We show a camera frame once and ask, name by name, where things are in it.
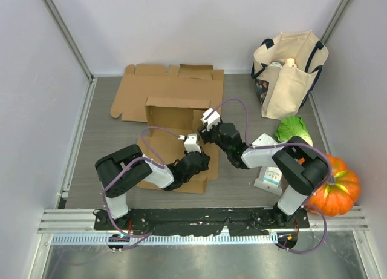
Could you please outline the white packet with blue label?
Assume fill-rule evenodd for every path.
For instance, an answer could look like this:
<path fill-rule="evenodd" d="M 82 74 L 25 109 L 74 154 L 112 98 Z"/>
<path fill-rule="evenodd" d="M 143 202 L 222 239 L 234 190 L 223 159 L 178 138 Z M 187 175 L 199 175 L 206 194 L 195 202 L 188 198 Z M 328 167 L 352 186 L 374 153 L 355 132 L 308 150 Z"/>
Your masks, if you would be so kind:
<path fill-rule="evenodd" d="M 262 167 L 259 176 L 255 179 L 253 186 L 280 196 L 282 194 L 282 173 L 277 167 Z"/>

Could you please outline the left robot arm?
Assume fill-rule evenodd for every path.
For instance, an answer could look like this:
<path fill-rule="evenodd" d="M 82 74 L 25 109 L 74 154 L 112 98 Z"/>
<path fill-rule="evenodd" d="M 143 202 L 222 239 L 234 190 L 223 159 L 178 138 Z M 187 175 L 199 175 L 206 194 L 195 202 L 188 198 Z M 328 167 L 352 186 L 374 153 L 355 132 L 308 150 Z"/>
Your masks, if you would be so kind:
<path fill-rule="evenodd" d="M 209 169 L 210 156 L 202 148 L 185 151 L 182 159 L 165 166 L 143 154 L 136 144 L 129 145 L 102 157 L 95 163 L 103 198 L 107 206 L 106 216 L 100 221 L 109 228 L 124 229 L 129 221 L 126 193 L 142 181 L 173 191 L 186 184 L 193 176 Z"/>

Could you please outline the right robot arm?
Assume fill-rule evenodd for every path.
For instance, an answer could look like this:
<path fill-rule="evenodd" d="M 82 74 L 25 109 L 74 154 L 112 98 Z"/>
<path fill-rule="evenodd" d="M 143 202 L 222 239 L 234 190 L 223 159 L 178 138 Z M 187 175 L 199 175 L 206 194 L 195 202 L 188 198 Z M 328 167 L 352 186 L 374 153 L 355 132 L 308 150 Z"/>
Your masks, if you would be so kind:
<path fill-rule="evenodd" d="M 285 228 L 295 213 L 320 185 L 331 178 L 332 166 L 326 155 L 299 136 L 277 145 L 256 146 L 245 143 L 233 123 L 219 122 L 198 128 L 204 143 L 217 145 L 238 169 L 277 167 L 288 186 L 275 203 L 273 223 Z"/>

